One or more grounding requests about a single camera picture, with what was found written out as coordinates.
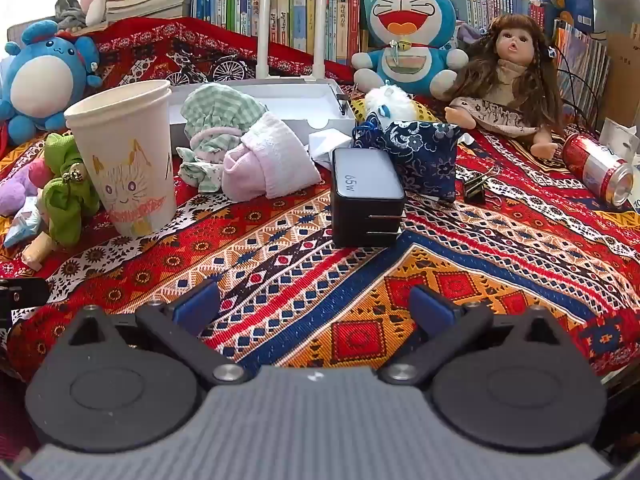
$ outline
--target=white pole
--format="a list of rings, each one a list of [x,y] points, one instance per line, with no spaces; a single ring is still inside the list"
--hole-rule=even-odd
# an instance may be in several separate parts
[[[271,0],[260,0],[260,9],[258,11],[258,58],[255,65],[256,79],[267,79],[269,77],[268,51],[270,16]]]
[[[326,0],[316,0],[316,36],[314,38],[314,65],[312,76],[324,79],[324,22]]]

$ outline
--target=open red mouth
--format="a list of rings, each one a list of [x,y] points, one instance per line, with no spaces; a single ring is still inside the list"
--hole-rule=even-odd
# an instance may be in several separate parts
[[[391,12],[379,14],[378,19],[387,30],[392,23],[397,23],[398,25],[410,23],[415,27],[415,30],[418,30],[427,20],[427,15],[414,10],[392,10]]]

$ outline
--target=brown hair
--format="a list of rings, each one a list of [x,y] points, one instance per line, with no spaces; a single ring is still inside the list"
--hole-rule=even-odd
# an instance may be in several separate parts
[[[522,14],[495,18],[487,34],[468,50],[469,63],[459,73],[446,97],[483,98],[498,83],[498,54],[495,43],[505,28],[522,28],[533,39],[534,58],[524,74],[513,82],[512,108],[531,126],[548,124],[562,133],[562,99],[558,90],[554,60],[548,56],[549,44],[536,22]]]

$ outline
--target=doll's face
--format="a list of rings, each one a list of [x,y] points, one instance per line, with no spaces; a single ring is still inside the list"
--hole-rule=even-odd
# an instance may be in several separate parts
[[[520,66],[529,66],[533,60],[534,47],[531,35],[522,28],[504,28],[500,31],[495,49],[500,59]]]

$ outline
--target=doll's head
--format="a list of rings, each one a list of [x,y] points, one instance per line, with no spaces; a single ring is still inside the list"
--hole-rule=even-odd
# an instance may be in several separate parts
[[[561,129],[562,99],[549,44],[536,22],[522,14],[505,14],[492,21],[489,31],[468,50],[469,63],[459,73],[447,97],[483,98],[498,83],[498,60],[527,70],[513,82],[514,101],[531,126]]]

